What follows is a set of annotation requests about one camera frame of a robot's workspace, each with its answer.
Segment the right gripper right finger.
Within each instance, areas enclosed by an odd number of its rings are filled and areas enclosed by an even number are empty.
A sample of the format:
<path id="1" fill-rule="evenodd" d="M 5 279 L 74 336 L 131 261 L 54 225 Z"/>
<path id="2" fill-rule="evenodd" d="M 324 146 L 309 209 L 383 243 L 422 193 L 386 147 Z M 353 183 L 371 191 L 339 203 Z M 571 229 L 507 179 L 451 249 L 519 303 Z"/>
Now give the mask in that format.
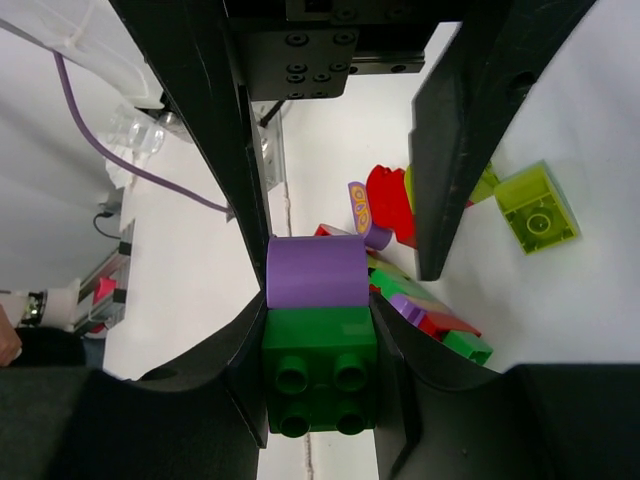
<path id="1" fill-rule="evenodd" d="M 639 368 L 521 364 L 497 373 L 370 298 L 383 479 L 635 479 Z"/>

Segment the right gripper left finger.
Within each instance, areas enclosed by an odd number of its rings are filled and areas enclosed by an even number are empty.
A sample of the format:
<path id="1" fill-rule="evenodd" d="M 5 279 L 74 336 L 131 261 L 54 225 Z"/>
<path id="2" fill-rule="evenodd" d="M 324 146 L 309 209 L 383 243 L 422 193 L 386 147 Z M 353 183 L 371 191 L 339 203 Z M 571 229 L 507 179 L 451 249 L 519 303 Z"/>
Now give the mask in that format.
<path id="1" fill-rule="evenodd" d="M 253 479 L 268 437 L 262 295 L 136 381 L 86 367 L 1 373 L 5 479 Z"/>

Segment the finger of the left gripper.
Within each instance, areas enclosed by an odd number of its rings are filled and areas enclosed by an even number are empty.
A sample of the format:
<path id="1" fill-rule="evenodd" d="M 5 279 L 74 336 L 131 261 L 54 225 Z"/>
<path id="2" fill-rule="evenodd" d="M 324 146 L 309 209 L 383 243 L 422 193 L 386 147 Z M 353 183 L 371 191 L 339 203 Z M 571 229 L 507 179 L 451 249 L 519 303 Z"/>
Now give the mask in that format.
<path id="1" fill-rule="evenodd" d="M 218 182 L 264 287 L 272 230 L 260 138 L 223 3 L 112 5 Z"/>
<path id="2" fill-rule="evenodd" d="M 465 205 L 530 89 L 593 4 L 476 1 L 413 99 L 416 267 L 440 278 Z"/>

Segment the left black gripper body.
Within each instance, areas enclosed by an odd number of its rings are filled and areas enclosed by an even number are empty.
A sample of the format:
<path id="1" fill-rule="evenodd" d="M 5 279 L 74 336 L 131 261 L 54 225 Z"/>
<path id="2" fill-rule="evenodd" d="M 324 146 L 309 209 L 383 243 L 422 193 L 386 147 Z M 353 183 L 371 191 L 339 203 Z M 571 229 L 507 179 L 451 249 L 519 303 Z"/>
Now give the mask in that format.
<path id="1" fill-rule="evenodd" d="M 336 98 L 353 75 L 418 73 L 451 0 L 230 1 L 227 17 L 251 99 Z"/>

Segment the dark green lego brick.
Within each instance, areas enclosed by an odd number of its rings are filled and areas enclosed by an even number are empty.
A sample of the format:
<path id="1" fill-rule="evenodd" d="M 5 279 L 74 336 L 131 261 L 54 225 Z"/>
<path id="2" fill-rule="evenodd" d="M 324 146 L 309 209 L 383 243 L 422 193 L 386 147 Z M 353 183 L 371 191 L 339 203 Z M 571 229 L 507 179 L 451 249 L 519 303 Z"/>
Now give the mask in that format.
<path id="1" fill-rule="evenodd" d="M 261 359 L 271 433 L 375 427 L 378 344 L 369 308 L 270 310 Z"/>

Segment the lime green lego brick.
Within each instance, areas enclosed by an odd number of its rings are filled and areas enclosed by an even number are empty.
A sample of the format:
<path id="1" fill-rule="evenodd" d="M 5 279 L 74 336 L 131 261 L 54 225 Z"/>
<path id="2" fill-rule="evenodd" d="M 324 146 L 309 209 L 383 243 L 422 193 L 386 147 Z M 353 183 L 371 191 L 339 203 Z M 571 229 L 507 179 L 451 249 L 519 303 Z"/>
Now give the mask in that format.
<path id="1" fill-rule="evenodd" d="M 580 235 L 570 205 L 545 161 L 501 181 L 494 189 L 494 198 L 525 255 L 565 244 Z"/>

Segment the red lime lego stack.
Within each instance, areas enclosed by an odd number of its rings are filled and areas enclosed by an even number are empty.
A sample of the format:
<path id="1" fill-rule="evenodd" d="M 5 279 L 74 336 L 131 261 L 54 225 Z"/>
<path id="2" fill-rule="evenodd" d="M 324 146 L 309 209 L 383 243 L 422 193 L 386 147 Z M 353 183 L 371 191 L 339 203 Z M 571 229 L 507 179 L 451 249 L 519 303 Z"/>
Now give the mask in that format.
<path id="1" fill-rule="evenodd" d="M 392 237 L 416 249 L 416 203 L 411 166 L 376 165 L 364 183 L 347 185 L 355 233 L 368 250 L 381 251 Z"/>

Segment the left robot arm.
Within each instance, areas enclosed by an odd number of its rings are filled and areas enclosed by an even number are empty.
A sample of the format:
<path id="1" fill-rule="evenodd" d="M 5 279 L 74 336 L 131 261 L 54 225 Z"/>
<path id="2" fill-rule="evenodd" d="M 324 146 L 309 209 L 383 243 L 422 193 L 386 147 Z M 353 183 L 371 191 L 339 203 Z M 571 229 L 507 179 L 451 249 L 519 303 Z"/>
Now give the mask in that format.
<path id="1" fill-rule="evenodd" d="M 176 113 L 259 279 L 270 228 L 250 103 L 331 99 L 353 74 L 419 72 L 438 25 L 457 23 L 413 101 L 417 262 L 432 281 L 529 89 L 590 9 L 588 1 L 5 1 L 1 21 L 134 106 Z"/>

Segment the person hand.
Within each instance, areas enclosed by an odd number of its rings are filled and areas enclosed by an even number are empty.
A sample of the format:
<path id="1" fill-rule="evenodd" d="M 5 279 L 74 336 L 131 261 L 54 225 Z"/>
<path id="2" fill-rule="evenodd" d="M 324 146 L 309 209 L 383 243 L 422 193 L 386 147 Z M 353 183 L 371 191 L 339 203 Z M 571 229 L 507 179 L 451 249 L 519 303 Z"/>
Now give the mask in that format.
<path id="1" fill-rule="evenodd" d="M 21 351 L 22 342 L 3 306 L 0 306 L 0 366 L 9 366 Z"/>

